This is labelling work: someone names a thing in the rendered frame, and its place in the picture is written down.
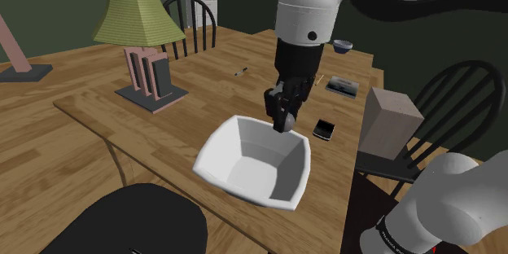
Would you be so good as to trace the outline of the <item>small blue bowl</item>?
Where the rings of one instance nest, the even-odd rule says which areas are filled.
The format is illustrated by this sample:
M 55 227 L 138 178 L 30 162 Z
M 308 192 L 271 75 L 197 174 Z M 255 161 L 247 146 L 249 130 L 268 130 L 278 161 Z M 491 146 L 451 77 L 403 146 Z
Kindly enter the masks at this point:
M 351 42 L 340 39 L 334 40 L 332 45 L 334 51 L 338 54 L 346 54 L 353 48 L 353 44 Z

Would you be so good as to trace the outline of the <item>wooden table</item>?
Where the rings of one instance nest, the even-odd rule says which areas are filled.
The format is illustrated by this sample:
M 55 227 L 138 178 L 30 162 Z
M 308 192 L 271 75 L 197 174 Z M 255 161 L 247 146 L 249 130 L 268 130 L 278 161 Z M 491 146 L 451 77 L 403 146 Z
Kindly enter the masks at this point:
M 293 212 L 261 208 L 207 184 L 192 171 L 208 136 L 225 120 L 244 115 L 265 120 L 263 93 L 274 85 L 277 38 L 270 30 L 174 61 L 173 83 L 188 93 L 151 114 L 116 91 L 126 79 L 57 99 L 55 106 L 197 204 L 272 254 L 339 254 L 373 57 L 325 46 L 318 76 L 359 84 L 357 97 L 313 88 L 295 129 L 310 136 L 318 120 L 335 125 L 330 141 L 310 138 L 308 184 Z M 247 67 L 239 76 L 234 74 Z

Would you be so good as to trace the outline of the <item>white square bowl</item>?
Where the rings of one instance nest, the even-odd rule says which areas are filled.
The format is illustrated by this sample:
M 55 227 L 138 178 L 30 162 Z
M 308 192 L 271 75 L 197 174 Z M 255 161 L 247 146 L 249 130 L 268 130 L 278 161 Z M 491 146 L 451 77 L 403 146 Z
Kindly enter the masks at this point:
M 209 137 L 193 172 L 236 198 L 266 208 L 296 210 L 311 166 L 309 140 L 279 133 L 262 120 L 232 116 Z

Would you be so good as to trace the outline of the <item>beige box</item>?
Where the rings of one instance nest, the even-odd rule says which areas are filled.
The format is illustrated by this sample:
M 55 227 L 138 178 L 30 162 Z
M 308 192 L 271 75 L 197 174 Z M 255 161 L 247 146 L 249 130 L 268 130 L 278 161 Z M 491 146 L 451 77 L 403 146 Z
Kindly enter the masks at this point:
M 407 94 L 372 87 L 366 97 L 358 150 L 394 160 L 423 121 Z

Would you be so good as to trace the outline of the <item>green shade table lamp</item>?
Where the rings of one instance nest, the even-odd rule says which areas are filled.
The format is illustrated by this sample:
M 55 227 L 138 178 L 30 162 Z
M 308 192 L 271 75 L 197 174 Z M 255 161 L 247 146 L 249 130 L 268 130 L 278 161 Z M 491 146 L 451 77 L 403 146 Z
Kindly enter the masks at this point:
M 171 82 L 169 57 L 156 47 L 184 39 L 160 0 L 107 0 L 95 42 L 124 47 L 132 85 L 116 93 L 155 114 L 188 93 Z

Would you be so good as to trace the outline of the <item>pink lamp with dark base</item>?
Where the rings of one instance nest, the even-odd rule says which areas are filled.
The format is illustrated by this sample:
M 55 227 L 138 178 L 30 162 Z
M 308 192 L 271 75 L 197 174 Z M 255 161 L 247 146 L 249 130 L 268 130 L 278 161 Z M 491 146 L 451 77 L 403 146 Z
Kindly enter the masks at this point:
M 11 66 L 0 72 L 0 82 L 37 82 L 53 70 L 50 64 L 30 64 L 0 15 L 0 45 Z

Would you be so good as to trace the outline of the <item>black spindle-back chair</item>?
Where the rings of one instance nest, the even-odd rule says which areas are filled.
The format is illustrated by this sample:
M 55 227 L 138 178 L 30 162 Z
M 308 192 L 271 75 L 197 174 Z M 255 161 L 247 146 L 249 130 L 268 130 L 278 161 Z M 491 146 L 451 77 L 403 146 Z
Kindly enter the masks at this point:
M 355 170 L 397 181 L 391 193 L 396 197 L 406 183 L 414 183 L 419 168 L 438 149 L 453 145 L 449 152 L 460 152 L 478 141 L 493 125 L 506 97 L 506 82 L 491 63 L 467 60 L 435 75 L 419 92 L 413 103 L 422 113 L 423 123 L 403 142 L 418 141 L 396 148 L 396 158 L 359 151 Z
M 177 4 L 177 17 L 179 19 L 178 28 L 185 32 L 183 26 L 183 8 L 182 3 L 184 1 L 188 1 L 190 3 L 190 10 L 186 13 L 190 15 L 190 26 L 192 27 L 192 39 L 193 39 L 193 47 L 194 52 L 197 54 L 199 52 L 198 48 L 198 23 L 201 23 L 201 32 L 202 32 L 202 47 L 203 50 L 207 50 L 207 22 L 210 20 L 212 24 L 212 40 L 211 47 L 214 48 L 217 43 L 217 22 L 215 19 L 215 15 L 212 13 L 210 7 L 202 0 L 166 0 L 163 3 L 163 8 L 171 15 L 170 5 L 174 2 Z

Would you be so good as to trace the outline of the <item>small grey ball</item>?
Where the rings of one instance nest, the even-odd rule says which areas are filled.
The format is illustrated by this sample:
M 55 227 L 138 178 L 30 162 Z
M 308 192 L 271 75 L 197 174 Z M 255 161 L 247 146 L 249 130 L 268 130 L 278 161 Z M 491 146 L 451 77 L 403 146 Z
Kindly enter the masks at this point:
M 294 124 L 295 124 L 295 117 L 290 112 L 288 112 L 282 130 L 284 132 L 289 132 L 289 131 L 293 130 Z

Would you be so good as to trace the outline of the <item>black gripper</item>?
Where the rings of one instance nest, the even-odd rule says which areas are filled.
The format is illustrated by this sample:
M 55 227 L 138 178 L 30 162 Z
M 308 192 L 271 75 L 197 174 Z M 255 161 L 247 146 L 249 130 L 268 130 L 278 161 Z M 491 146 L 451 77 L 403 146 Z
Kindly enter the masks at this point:
M 278 79 L 274 88 L 264 92 L 266 114 L 273 119 L 273 129 L 279 133 L 285 131 L 287 113 L 296 116 L 303 102 L 302 94 L 306 84 L 312 86 L 322 57 L 324 45 L 297 46 L 277 41 L 274 66 Z

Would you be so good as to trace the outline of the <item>black phone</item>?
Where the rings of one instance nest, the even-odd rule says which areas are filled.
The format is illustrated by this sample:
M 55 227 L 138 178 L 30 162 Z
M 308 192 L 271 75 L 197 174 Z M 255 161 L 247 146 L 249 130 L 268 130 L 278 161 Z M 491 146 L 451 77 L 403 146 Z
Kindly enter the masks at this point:
M 313 129 L 313 135 L 325 141 L 330 141 L 334 129 L 335 125 L 333 123 L 320 119 Z

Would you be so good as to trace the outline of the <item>grey book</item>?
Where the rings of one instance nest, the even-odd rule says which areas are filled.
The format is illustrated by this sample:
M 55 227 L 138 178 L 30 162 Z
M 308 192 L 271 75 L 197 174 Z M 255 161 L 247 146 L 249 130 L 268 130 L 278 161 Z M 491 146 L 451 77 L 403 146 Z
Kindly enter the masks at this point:
M 359 84 L 357 82 L 337 76 L 333 76 L 326 84 L 327 90 L 351 99 L 357 97 L 358 88 Z

